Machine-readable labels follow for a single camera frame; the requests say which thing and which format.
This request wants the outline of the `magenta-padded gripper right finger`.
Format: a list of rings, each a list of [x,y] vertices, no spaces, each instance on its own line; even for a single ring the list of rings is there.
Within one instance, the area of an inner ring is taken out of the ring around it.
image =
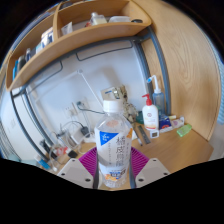
[[[132,189],[143,187],[169,174],[157,158],[148,158],[136,148],[131,148],[129,182]]]

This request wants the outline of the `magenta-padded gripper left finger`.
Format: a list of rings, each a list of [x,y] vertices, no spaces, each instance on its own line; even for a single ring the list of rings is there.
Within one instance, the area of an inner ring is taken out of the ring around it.
[[[99,184],[97,149],[90,149],[79,159],[71,158],[58,176],[81,187],[97,189]]]

